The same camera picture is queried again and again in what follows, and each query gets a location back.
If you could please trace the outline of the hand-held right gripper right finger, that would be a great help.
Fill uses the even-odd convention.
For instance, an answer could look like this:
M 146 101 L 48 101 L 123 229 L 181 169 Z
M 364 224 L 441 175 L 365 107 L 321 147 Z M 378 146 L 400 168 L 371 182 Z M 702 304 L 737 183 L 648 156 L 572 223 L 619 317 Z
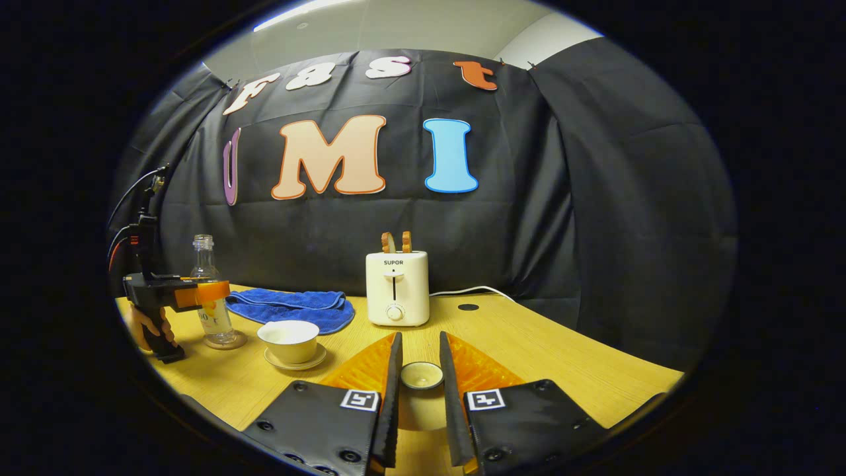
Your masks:
M 550 474 L 605 436 L 552 380 L 525 381 L 447 332 L 440 360 L 452 464 L 465 474 Z

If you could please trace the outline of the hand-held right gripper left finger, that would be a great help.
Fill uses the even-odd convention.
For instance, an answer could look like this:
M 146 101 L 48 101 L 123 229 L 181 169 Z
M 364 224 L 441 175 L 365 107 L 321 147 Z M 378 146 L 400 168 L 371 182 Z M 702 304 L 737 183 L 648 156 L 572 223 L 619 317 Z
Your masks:
M 290 383 L 245 436 L 332 476 L 380 476 L 396 463 L 402 363 L 402 335 L 387 335 L 318 383 Z

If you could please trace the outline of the clear plastic water bottle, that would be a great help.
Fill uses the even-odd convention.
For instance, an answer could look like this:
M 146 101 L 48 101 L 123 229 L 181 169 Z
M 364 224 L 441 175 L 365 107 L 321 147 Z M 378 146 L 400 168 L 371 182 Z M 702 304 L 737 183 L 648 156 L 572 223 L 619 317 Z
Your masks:
M 198 316 L 205 333 L 204 341 L 212 348 L 235 348 L 238 335 L 225 304 L 229 286 L 221 281 L 220 273 L 215 267 L 213 238 L 208 234 L 195 235 L 192 244 L 196 251 L 196 263 L 191 277 L 198 281 Z

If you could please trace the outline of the round wooden coaster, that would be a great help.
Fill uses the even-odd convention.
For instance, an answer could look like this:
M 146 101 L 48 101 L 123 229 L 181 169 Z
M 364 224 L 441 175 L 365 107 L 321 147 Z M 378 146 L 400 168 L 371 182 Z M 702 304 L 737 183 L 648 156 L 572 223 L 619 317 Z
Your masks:
M 232 350 L 244 346 L 248 341 L 247 335 L 233 329 L 226 333 L 206 334 L 203 343 L 216 350 Z

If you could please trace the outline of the cream ceramic teacup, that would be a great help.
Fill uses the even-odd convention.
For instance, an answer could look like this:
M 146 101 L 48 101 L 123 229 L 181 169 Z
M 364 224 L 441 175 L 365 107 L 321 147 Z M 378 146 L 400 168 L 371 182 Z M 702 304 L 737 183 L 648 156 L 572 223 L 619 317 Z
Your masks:
M 257 337 L 279 364 L 304 364 L 317 355 L 319 332 L 317 325 L 307 321 L 278 321 L 259 328 Z

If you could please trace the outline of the cream ceramic teacup lid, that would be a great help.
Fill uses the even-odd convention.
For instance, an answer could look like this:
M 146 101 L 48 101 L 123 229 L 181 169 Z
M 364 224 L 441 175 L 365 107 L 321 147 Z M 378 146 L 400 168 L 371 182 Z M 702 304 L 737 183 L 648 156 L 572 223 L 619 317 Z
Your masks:
M 443 371 L 431 362 L 411 362 L 400 370 L 401 382 L 414 391 L 428 391 L 441 385 Z

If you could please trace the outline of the cream ceramic saucer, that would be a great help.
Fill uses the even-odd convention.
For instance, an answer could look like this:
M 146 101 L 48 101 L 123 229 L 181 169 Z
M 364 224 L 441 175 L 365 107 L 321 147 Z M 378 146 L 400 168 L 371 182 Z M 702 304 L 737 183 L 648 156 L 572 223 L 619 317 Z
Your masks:
M 327 355 L 328 352 L 326 347 L 323 346 L 323 344 L 318 344 L 317 350 L 315 351 L 315 355 L 312 356 L 312 358 L 308 361 L 299 362 L 298 364 L 285 364 L 284 362 L 279 360 L 277 356 L 273 355 L 269 348 L 266 348 L 264 350 L 264 358 L 266 359 L 266 361 L 269 362 L 269 364 L 271 364 L 272 366 L 278 368 L 279 370 L 309 370 L 309 368 L 317 367 L 321 362 L 325 360 Z

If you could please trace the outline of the blue towel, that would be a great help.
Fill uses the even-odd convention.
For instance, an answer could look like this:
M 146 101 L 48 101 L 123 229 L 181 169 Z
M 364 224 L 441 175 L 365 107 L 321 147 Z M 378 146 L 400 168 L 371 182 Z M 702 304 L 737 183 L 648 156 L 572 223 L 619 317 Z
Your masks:
M 250 289 L 233 290 L 225 298 L 227 310 L 258 323 L 305 321 L 314 323 L 320 335 L 341 331 L 356 315 L 342 292 L 296 292 Z

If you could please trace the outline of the white toaster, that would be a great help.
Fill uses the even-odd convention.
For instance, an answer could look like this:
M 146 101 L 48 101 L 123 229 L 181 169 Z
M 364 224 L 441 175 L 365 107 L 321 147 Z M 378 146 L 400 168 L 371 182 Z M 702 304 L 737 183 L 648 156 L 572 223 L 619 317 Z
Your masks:
M 368 254 L 365 275 L 369 322 L 386 327 L 418 327 L 428 322 L 426 252 Z

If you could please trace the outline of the black backdrop cloth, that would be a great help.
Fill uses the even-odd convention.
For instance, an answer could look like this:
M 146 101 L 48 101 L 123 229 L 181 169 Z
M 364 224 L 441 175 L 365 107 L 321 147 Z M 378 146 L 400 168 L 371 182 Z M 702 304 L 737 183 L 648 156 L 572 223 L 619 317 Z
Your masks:
M 526 70 L 432 50 L 338 52 L 227 87 L 200 64 L 139 123 L 114 204 L 171 166 L 163 273 L 210 234 L 225 278 L 365 293 L 365 256 L 410 230 L 432 290 L 486 284 L 683 371 L 727 300 L 737 225 L 706 128 L 604 37 Z

